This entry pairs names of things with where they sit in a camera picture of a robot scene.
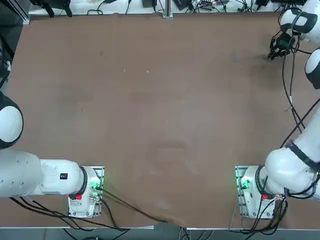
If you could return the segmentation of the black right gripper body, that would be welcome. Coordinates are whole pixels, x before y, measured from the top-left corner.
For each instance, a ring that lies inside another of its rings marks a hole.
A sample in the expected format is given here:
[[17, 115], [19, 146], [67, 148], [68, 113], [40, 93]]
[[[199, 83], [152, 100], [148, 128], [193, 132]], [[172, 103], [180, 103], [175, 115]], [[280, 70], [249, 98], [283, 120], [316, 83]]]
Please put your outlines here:
[[296, 41], [296, 37], [289, 35], [288, 33], [276, 34], [271, 38], [271, 51], [282, 52], [290, 50]]

